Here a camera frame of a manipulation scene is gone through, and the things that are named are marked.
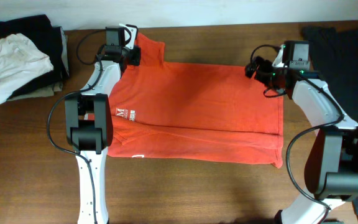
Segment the wood grain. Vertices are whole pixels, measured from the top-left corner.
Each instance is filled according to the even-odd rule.
[[[153,40],[164,41],[171,62],[245,65],[260,44],[301,39],[300,28],[311,23],[258,24],[214,27],[142,29]],[[358,27],[358,21],[324,22],[338,30]],[[76,223],[80,209],[76,160],[54,149],[45,133],[50,107],[64,93],[81,88],[93,67],[75,58],[78,41],[89,30],[68,34],[72,78],[63,93],[50,98],[0,105],[0,223]],[[104,34],[89,39],[81,56],[93,59]],[[261,49],[259,55],[274,57]],[[291,138],[308,128],[294,102],[285,100],[284,149]],[[60,105],[53,116],[56,142],[65,142],[65,116]],[[293,149],[292,167],[301,186],[303,168],[314,142],[301,138]],[[251,166],[186,159],[113,159],[106,163],[106,199],[111,223],[219,223],[268,220],[296,198],[284,167]],[[350,203],[329,217],[357,223]]]

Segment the black cloth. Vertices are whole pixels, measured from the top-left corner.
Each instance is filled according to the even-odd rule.
[[[310,41],[314,69],[322,73],[343,110],[358,122],[358,29],[305,27],[302,34]],[[358,217],[358,198],[353,206]]]
[[[0,22],[0,39],[18,33],[28,37],[41,52],[49,56],[53,70],[20,87],[11,97],[30,93],[68,77],[62,62],[63,45],[60,28],[53,28],[46,15]]]

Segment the orange shirt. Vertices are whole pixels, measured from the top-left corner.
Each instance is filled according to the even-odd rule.
[[[163,42],[139,34],[109,103],[114,157],[184,158],[281,167],[283,98],[244,67],[164,62]]]

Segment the black fabric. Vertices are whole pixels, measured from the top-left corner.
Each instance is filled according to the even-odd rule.
[[[60,28],[53,28],[46,15],[0,22],[0,39],[18,33],[28,37],[41,52],[50,57],[53,70],[17,89],[11,97],[30,93],[39,88],[62,81],[62,74],[64,74],[64,77],[67,77],[66,70],[62,65],[63,45]]]
[[[305,27],[310,57],[344,111],[358,122],[358,29],[336,32],[333,28]],[[358,198],[353,201],[358,217]]]

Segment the white cloth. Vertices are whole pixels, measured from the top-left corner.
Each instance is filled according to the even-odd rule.
[[[13,91],[52,70],[49,56],[23,34],[0,39],[0,104]]]

